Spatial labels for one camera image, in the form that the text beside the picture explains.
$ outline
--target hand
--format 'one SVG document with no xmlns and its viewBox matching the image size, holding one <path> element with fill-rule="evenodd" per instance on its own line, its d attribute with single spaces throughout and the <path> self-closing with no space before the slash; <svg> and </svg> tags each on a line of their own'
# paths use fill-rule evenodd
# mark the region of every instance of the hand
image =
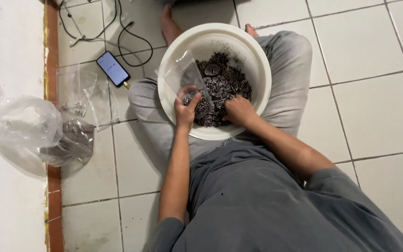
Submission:
<svg viewBox="0 0 403 252">
<path fill-rule="evenodd" d="M 228 115 L 224 116 L 223 120 L 230 121 L 239 127 L 248 128 L 250 123 L 260 119 L 249 100 L 238 94 L 231 100 L 225 101 L 225 108 Z"/>
<path fill-rule="evenodd" d="M 184 106 L 178 99 L 175 99 L 174 107 L 177 129 L 185 129 L 188 132 L 192 129 L 195 117 L 195 107 L 201 99 L 202 94 L 197 93 L 188 106 Z"/>
</svg>

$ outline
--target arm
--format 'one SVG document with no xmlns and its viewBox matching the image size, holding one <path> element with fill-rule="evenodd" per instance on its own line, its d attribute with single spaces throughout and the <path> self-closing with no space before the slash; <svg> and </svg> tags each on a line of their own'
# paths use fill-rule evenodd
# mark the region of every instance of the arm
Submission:
<svg viewBox="0 0 403 252">
<path fill-rule="evenodd" d="M 167 173 L 161 186 L 158 222 L 175 217 L 184 223 L 189 196 L 189 131 L 192 129 L 197 94 L 188 106 L 175 100 L 176 130 Z"/>
<path fill-rule="evenodd" d="M 264 121 L 255 113 L 250 102 L 240 95 L 226 101 L 225 108 L 228 115 L 224 120 L 258 136 L 300 179 L 307 181 L 317 171 L 335 167 L 320 152 Z"/>
</svg>

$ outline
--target gray t-shirt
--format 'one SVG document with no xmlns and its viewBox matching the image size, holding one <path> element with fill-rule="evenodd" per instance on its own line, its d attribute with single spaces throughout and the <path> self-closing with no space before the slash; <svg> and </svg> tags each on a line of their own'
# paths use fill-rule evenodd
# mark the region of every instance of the gray t-shirt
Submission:
<svg viewBox="0 0 403 252">
<path fill-rule="evenodd" d="M 403 234 L 338 168 L 301 182 L 264 146 L 230 142 L 191 167 L 185 227 L 162 220 L 150 252 L 403 251 Z"/>
</svg>

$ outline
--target bare foot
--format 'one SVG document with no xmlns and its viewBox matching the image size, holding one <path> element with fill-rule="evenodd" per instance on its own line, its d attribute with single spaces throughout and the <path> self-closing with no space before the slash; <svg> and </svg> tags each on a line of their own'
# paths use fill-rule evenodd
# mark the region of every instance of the bare foot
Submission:
<svg viewBox="0 0 403 252">
<path fill-rule="evenodd" d="M 171 5 L 166 4 L 163 13 L 161 13 L 161 31 L 167 46 L 170 46 L 174 40 L 180 36 L 183 31 L 172 19 Z"/>
<path fill-rule="evenodd" d="M 245 32 L 250 34 L 253 38 L 259 37 L 259 34 L 256 32 L 256 27 L 251 26 L 250 24 L 245 25 Z"/>
</svg>

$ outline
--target clear plastic bag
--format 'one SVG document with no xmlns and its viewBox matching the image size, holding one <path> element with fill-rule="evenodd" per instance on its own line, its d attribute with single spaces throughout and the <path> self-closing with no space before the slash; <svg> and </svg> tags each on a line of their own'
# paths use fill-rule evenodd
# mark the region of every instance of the clear plastic bag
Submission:
<svg viewBox="0 0 403 252">
<path fill-rule="evenodd" d="M 75 113 L 84 117 L 88 100 L 83 89 L 94 87 L 97 73 L 83 71 L 80 65 L 57 69 L 58 107 L 61 111 Z"/>
<path fill-rule="evenodd" d="M 191 50 L 187 50 L 176 60 L 163 78 L 176 93 L 177 99 L 186 106 L 197 92 L 201 93 L 201 100 L 195 108 L 195 118 L 201 118 L 211 111 L 214 104 Z"/>
<path fill-rule="evenodd" d="M 94 88 L 83 91 L 89 101 L 98 131 L 120 121 L 117 100 L 108 81 L 98 82 Z"/>
<path fill-rule="evenodd" d="M 61 125 L 60 112 L 46 100 L 26 95 L 0 101 L 0 145 L 55 146 Z"/>
<path fill-rule="evenodd" d="M 33 96 L 0 101 L 0 146 L 27 148 L 43 162 L 86 163 L 93 154 L 94 126 Z"/>
<path fill-rule="evenodd" d="M 63 137 L 54 147 L 31 149 L 43 162 L 59 167 L 86 164 L 93 155 L 94 125 L 63 112 Z"/>
</svg>

